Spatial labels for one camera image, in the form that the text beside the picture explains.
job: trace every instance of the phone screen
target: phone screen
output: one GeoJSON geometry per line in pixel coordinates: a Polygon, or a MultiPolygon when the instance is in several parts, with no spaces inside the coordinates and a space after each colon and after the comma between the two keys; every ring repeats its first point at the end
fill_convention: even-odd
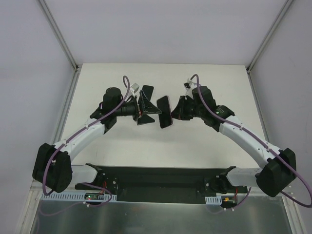
{"type": "Polygon", "coordinates": [[[157,107],[161,110],[159,114],[159,123],[161,128],[166,128],[172,125],[171,110],[168,96],[164,96],[157,100],[157,107]]]}

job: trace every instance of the gray floor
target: gray floor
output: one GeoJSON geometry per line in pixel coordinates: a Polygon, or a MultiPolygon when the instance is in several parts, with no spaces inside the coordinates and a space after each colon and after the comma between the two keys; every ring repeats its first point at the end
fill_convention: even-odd
{"type": "MultiPolygon", "coordinates": [[[[41,201],[54,213],[74,202],[41,201]]],[[[291,234],[282,199],[249,197],[234,212],[212,214],[219,207],[192,204],[78,204],[58,215],[36,216],[32,234],[291,234]]]]}

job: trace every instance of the white table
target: white table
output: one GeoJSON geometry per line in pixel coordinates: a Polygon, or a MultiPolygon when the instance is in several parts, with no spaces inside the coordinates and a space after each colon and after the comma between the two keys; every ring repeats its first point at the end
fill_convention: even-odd
{"type": "MultiPolygon", "coordinates": [[[[197,73],[200,83],[211,89],[219,105],[226,105],[263,137],[260,119],[244,66],[192,64],[85,63],[81,69],[63,137],[73,133],[102,101],[105,90],[118,87],[125,94],[122,76],[141,87],[154,86],[152,103],[164,95],[171,108],[185,94],[183,83],[197,73]]],[[[161,129],[156,122],[137,126],[131,117],[118,117],[117,124],[87,146],[73,164],[107,166],[242,168],[257,167],[253,159],[230,139],[206,126],[202,120],[174,119],[161,129]]]]}

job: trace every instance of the robotic arm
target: robotic arm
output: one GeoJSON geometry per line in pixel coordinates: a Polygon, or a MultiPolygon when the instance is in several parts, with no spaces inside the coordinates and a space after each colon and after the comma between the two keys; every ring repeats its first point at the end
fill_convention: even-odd
{"type": "Polygon", "coordinates": [[[197,75],[184,83],[186,95],[180,96],[178,105],[172,112],[172,118],[180,120],[201,118],[206,125],[238,144],[259,165],[259,168],[248,169],[230,167],[217,176],[209,187],[223,194],[236,186],[259,187],[265,194],[276,196],[296,178],[296,175],[273,153],[275,152],[296,170],[294,152],[288,148],[281,150],[261,139],[244,126],[232,110],[226,106],[216,105],[211,91],[206,86],[198,88],[197,83],[192,81],[195,76],[197,75]]]}
{"type": "Polygon", "coordinates": [[[40,146],[33,178],[45,183],[47,187],[57,193],[64,191],[70,184],[92,183],[95,180],[101,180],[102,173],[97,167],[91,164],[71,165],[71,162],[93,140],[107,133],[116,124],[117,117],[132,116],[134,121],[138,121],[142,116],[161,113],[142,90],[137,101],[135,93],[138,89],[139,86],[133,84],[130,87],[132,95],[128,101],[122,104],[123,97],[120,90],[115,87],[107,89],[103,96],[103,102],[76,133],[53,145],[45,143],[40,146]],[[120,104],[121,106],[112,113],[112,110],[120,104]]]}

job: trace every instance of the metal frame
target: metal frame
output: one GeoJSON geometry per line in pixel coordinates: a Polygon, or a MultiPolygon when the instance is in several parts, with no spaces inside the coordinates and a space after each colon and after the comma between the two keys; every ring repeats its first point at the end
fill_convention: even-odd
{"type": "MultiPolygon", "coordinates": [[[[68,61],[70,62],[70,64],[72,65],[72,67],[75,71],[74,76],[73,76],[72,81],[71,81],[71,84],[69,86],[68,93],[66,95],[64,105],[62,107],[61,115],[58,119],[58,124],[57,124],[56,130],[55,130],[54,136],[51,139],[53,142],[56,142],[56,141],[60,140],[64,126],[65,126],[65,123],[66,123],[66,119],[67,119],[67,115],[68,115],[69,108],[71,105],[71,101],[73,99],[76,84],[78,82],[78,77],[80,74],[81,66],[77,65],[77,63],[76,63],[68,45],[67,45],[64,37],[62,36],[62,33],[61,33],[59,27],[57,26],[57,23],[56,23],[53,15],[52,15],[49,7],[48,7],[46,1],[45,0],[36,0],[36,1],[38,2],[40,8],[42,9],[43,14],[45,15],[56,39],[58,40],[58,42],[60,44],[60,47],[64,51],[68,61]]],[[[273,37],[274,32],[279,27],[284,16],[286,15],[286,13],[291,8],[293,2],[294,2],[294,0],[286,0],[285,1],[282,9],[280,10],[279,14],[277,15],[276,19],[274,20],[273,24],[271,25],[270,29],[268,30],[267,34],[265,35],[261,45],[259,46],[255,56],[253,57],[250,65],[247,68],[248,78],[250,81],[250,85],[252,88],[252,92],[254,95],[255,103],[256,103],[257,110],[258,110],[258,113],[260,116],[260,121],[261,121],[261,125],[263,128],[263,132],[265,134],[266,140],[269,140],[269,137],[267,134],[267,130],[265,128],[265,124],[263,121],[263,114],[262,114],[261,107],[259,104],[259,100],[258,100],[256,91],[255,91],[255,88],[254,88],[254,84],[252,82],[252,77],[250,76],[250,72],[254,68],[255,64],[257,63],[258,59],[260,58],[260,56],[263,53],[263,51],[265,50],[265,48],[267,47],[268,42],[273,37]]],[[[28,195],[28,198],[27,198],[21,219],[18,223],[17,231],[19,234],[28,234],[31,231],[32,225],[34,223],[37,207],[39,204],[39,198],[42,195],[41,186],[42,185],[40,183],[34,181],[31,188],[30,188],[30,192],[29,192],[29,195],[28,195]]],[[[69,187],[65,191],[73,192],[74,189],[75,189],[74,187],[69,187]]],[[[290,193],[290,194],[293,194],[291,186],[286,188],[285,191],[290,193]]],[[[262,191],[260,191],[258,188],[253,188],[250,195],[251,196],[263,196],[265,194],[262,191]]],[[[306,231],[305,226],[302,222],[300,212],[298,210],[297,205],[285,197],[283,197],[283,201],[284,201],[286,213],[287,213],[290,225],[291,225],[292,232],[294,234],[300,234],[300,233],[306,234],[307,231],[306,231]]]]}

